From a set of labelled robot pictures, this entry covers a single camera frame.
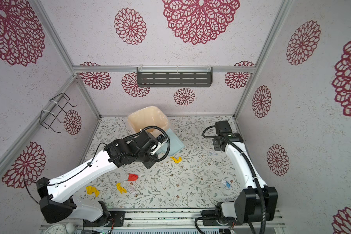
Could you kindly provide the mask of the light blue plastic dustpan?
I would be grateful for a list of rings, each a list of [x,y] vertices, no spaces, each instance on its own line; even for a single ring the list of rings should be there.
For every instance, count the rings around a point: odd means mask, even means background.
[[[183,144],[183,142],[177,137],[177,135],[172,131],[171,128],[169,128],[168,130],[166,130],[166,133],[168,135],[168,137],[170,138],[170,151],[168,153],[168,157],[172,157],[174,156],[176,153],[178,153],[179,151],[181,151],[185,145]]]

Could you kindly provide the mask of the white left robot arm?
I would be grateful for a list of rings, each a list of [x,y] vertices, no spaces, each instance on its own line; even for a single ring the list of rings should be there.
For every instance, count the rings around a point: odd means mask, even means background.
[[[79,218],[97,227],[109,224],[112,215],[103,201],[82,201],[75,198],[74,193],[101,175],[124,165],[142,163],[150,169],[164,160],[170,153],[170,137],[161,128],[161,135],[155,137],[148,132],[149,129],[157,127],[148,126],[136,134],[106,144],[90,160],[64,175],[36,181],[45,221],[54,224],[67,218]]]

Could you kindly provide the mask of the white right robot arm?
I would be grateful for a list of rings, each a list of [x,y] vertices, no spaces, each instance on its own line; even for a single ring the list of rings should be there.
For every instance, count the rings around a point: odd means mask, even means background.
[[[213,141],[215,151],[223,151],[231,160],[242,184],[234,201],[220,202],[214,210],[202,211],[205,226],[243,225],[260,223],[263,230],[275,218],[278,192],[269,187],[254,167],[239,133],[234,133],[228,121],[218,121],[203,130],[202,136]]]

